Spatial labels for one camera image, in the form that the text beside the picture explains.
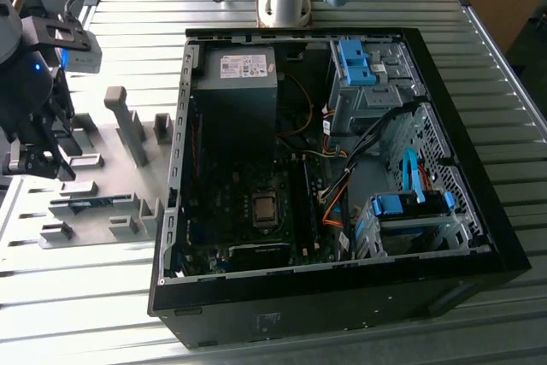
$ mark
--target aluminum workbench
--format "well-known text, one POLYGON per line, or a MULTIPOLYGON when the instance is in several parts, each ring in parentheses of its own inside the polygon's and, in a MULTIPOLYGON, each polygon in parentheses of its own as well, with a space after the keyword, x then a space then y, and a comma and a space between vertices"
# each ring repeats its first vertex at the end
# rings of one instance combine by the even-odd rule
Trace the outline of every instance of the aluminum workbench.
MULTIPOLYGON (((103 69, 70 77, 76 109, 120 84, 142 121, 174 113, 186 28, 256 21, 254 0, 86 4, 103 69)), ((0 362, 547 363, 547 127, 473 10, 451 0, 315 2, 314 23, 420 28, 532 270, 432 321, 190 352, 146 314, 152 242, 42 250, 37 228, 7 217, 25 202, 14 182, 0 212, 0 362)), ((97 107, 95 122, 101 115, 97 107)))

